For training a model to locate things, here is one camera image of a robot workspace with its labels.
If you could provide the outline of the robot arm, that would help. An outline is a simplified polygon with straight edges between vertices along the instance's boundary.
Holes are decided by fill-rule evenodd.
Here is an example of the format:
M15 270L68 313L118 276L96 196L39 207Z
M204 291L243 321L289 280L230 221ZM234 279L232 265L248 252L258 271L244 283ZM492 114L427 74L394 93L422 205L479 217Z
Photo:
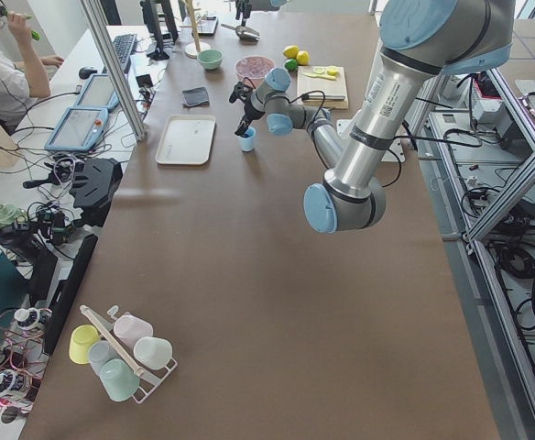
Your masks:
M294 104L290 77L271 69L256 88L238 82L229 96L244 114L235 131L266 118L268 131L307 131L327 170L310 185L303 209L319 233L364 229L386 209L377 166L389 150L422 85L440 74L475 73L504 64L511 51L515 6L511 1L390 1L380 18L381 69L342 139L322 108Z

